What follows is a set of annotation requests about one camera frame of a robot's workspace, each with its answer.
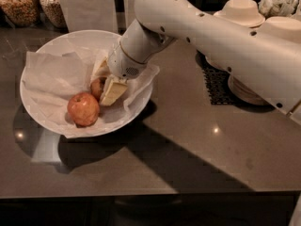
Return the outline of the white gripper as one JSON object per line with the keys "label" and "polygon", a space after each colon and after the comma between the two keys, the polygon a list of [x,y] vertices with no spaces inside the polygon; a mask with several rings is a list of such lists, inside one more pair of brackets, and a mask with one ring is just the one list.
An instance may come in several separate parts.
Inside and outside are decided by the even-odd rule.
{"label": "white gripper", "polygon": [[146,63],[139,63],[130,58],[117,40],[108,53],[108,58],[94,63],[92,79],[107,77],[100,99],[100,105],[110,106],[127,90],[127,80],[137,78],[147,67]]}

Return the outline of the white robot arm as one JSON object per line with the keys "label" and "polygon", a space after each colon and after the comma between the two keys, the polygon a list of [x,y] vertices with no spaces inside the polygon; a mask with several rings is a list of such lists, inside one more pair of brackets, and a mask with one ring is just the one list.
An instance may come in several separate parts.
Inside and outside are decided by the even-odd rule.
{"label": "white robot arm", "polygon": [[122,35],[110,69],[124,73],[183,40],[254,91],[276,113],[254,116],[198,105],[187,58],[169,64],[159,92],[159,122],[178,138],[131,133],[130,149],[162,182],[164,193],[301,190],[300,46],[193,7],[187,0],[135,0],[135,20]]}

